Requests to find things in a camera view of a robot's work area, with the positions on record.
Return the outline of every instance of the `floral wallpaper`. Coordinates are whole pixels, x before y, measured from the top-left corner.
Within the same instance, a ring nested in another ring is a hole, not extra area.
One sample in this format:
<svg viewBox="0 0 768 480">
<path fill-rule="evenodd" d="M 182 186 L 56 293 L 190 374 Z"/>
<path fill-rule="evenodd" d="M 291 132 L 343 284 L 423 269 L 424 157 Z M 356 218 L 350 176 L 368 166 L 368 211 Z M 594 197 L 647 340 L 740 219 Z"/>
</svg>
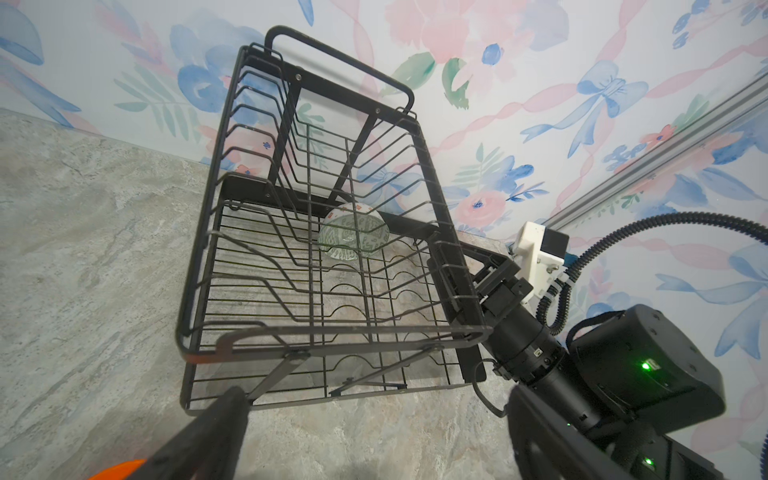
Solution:
<svg viewBox="0 0 768 480">
<path fill-rule="evenodd" d="M 210 163 L 234 55 L 273 25 L 410 86 L 457 227 L 504 241 L 768 73 L 768 7 L 753 0 L 0 0 L 0 107 Z M 370 76 L 350 81 L 403 103 Z M 272 108 L 247 92 L 242 101 Z M 336 121 L 312 101 L 296 114 L 320 127 Z M 635 218 L 675 210 L 766 222 L 766 115 L 707 139 L 570 226 L 573 252 Z M 237 120 L 271 122 L 247 109 Z M 230 142 L 274 148 L 247 134 Z M 324 153 L 323 144 L 309 148 Z M 424 194 L 408 161 L 370 165 L 357 178 L 382 199 Z M 238 151 L 223 166 L 252 175 L 268 168 Z M 729 478 L 757 477 L 768 428 L 766 259 L 763 247 L 728 232 L 659 230 L 603 255 L 574 295 L 573 319 L 642 301 L 706 346 L 725 374 L 729 410 L 678 437 Z"/>
<path fill-rule="evenodd" d="M 700 102 L 691 108 L 701 108 Z M 565 227 L 571 253 L 583 253 L 634 220 L 668 212 L 716 211 L 768 224 L 768 108 L 761 108 Z M 681 121 L 664 129 L 672 131 Z M 641 139 L 643 148 L 657 139 Z M 632 161 L 634 149 L 615 151 L 606 163 L 619 165 L 617 170 Z M 762 478 L 761 452 L 768 440 L 768 247 L 712 227 L 649 230 L 600 255 L 571 298 L 565 332 L 580 319 L 637 303 L 675 322 L 723 373 L 727 411 L 673 436 L 715 462 L 726 478 Z"/>
<path fill-rule="evenodd" d="M 505 241 L 768 70 L 768 9 L 750 0 L 0 0 L 0 106 L 207 163 L 237 48 L 278 24 L 414 89 L 457 226 Z M 402 103 L 370 76 L 350 81 Z M 312 101 L 298 115 L 333 127 Z M 238 152 L 224 166 L 266 169 Z"/>
</svg>

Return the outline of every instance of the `dish rack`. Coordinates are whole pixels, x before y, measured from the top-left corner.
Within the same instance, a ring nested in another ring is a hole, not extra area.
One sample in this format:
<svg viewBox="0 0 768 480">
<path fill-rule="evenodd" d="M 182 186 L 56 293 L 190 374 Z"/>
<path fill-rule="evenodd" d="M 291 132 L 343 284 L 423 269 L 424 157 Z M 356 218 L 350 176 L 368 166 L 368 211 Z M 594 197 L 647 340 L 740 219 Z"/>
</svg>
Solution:
<svg viewBox="0 0 768 480">
<path fill-rule="evenodd" d="M 407 104 L 391 108 L 284 61 L 278 35 Z M 177 324 L 187 412 L 232 385 L 266 409 L 471 382 L 492 328 L 413 101 L 404 84 L 288 27 L 239 50 Z M 372 257 L 353 249 L 357 260 L 334 260 L 318 244 L 322 219 L 347 203 L 356 219 L 358 204 L 370 205 L 390 230 Z"/>
</svg>

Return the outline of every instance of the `white bracket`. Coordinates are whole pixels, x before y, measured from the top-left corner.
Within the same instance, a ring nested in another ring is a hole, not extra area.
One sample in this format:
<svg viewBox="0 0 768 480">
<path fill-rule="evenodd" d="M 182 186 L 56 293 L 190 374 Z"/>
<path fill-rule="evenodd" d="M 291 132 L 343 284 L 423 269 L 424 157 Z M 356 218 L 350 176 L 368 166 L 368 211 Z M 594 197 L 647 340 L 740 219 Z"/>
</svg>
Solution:
<svg viewBox="0 0 768 480">
<path fill-rule="evenodd" d="M 533 290 L 522 300 L 523 303 L 527 303 L 533 296 L 543 296 L 565 263 L 564 259 L 541 251 L 545 230 L 544 225 L 525 222 L 512 250 L 515 262 L 521 267 L 517 276 L 533 286 Z"/>
</svg>

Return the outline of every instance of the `orange object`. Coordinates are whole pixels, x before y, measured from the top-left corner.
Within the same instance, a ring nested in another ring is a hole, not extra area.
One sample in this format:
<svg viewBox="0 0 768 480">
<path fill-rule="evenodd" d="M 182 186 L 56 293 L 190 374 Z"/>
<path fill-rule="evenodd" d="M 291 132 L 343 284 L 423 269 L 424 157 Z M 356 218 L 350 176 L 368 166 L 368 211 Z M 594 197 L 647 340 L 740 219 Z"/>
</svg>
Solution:
<svg viewBox="0 0 768 480">
<path fill-rule="evenodd" d="M 97 473 L 89 480 L 125 480 L 131 473 L 135 472 L 137 468 L 141 467 L 146 460 L 131 460 L 130 462 L 123 462 L 114 467 L 107 468 L 106 470 Z"/>
</svg>

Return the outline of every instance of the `gray stone surface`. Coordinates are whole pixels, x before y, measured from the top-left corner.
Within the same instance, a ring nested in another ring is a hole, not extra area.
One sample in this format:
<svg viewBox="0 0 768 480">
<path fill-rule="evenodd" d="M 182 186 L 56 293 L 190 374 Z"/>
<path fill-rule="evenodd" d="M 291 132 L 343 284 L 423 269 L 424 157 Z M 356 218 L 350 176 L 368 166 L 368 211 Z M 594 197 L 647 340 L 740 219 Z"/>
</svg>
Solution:
<svg viewBox="0 0 768 480">
<path fill-rule="evenodd" d="M 206 172 L 0 111 L 0 478 L 89 478 L 190 421 L 173 331 Z M 463 388 L 252 412 L 237 477 L 518 472 Z"/>
</svg>

